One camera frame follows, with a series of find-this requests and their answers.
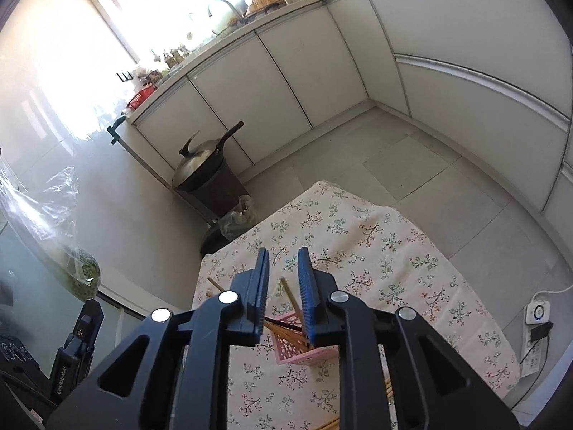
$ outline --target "floral tablecloth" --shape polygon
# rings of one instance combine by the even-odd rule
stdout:
[[[370,307],[416,309],[500,397],[517,383],[519,364],[499,325],[428,237],[396,210],[326,181],[205,257],[193,307],[213,290],[208,276],[230,286],[235,273],[254,267],[258,249],[265,247],[270,256],[266,314],[290,311],[279,277],[299,296],[301,246],[309,248],[314,268],[333,274],[339,288]],[[311,367],[279,366],[266,329],[257,347],[234,346],[230,356],[229,428],[309,430],[338,413],[337,358]],[[391,415],[395,419],[392,404]]]

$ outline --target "window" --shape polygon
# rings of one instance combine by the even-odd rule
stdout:
[[[227,11],[214,0],[92,0],[131,56],[149,58],[150,50],[161,55],[184,43],[188,49],[213,37],[213,19],[207,14]],[[240,0],[228,0],[236,3]]]

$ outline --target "plastic bag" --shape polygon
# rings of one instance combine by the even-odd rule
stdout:
[[[250,195],[242,195],[238,205],[219,219],[219,230],[229,241],[234,241],[258,222],[253,198]]]
[[[21,192],[0,158],[0,209],[10,226],[41,263],[75,297],[95,297],[100,285],[97,261],[76,244],[78,182],[69,167],[50,178],[42,192]]]

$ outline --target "white cabinet door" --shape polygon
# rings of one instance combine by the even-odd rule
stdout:
[[[573,167],[573,133],[569,134],[569,146],[565,154],[565,161],[570,167]]]
[[[568,120],[474,71],[419,58],[396,61],[412,117],[474,153],[541,210],[561,164]]]
[[[253,162],[288,144],[310,124],[279,69],[257,37],[238,42],[191,80]]]
[[[372,2],[394,53],[489,74],[571,116],[571,46],[545,0]]]
[[[178,151],[194,133],[199,131],[190,147],[219,139],[227,131],[187,78],[160,97],[157,106],[152,105],[136,126],[174,168],[182,158]],[[236,174],[253,164],[232,138],[225,142],[225,157]]]
[[[573,254],[573,169],[564,165],[543,212]]]
[[[328,9],[360,71],[372,100],[410,114],[380,21],[369,0],[335,0]]]
[[[367,99],[348,48],[323,6],[263,28],[260,37],[313,126]]]

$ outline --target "pot lid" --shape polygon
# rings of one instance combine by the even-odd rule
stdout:
[[[183,155],[183,159],[173,175],[173,187],[178,187],[183,184],[213,153],[222,152],[222,150],[217,149],[217,144],[219,143],[217,140],[207,140],[207,142],[203,142],[193,150],[188,150],[187,147],[191,139],[189,139],[187,144],[179,151],[179,153]]]

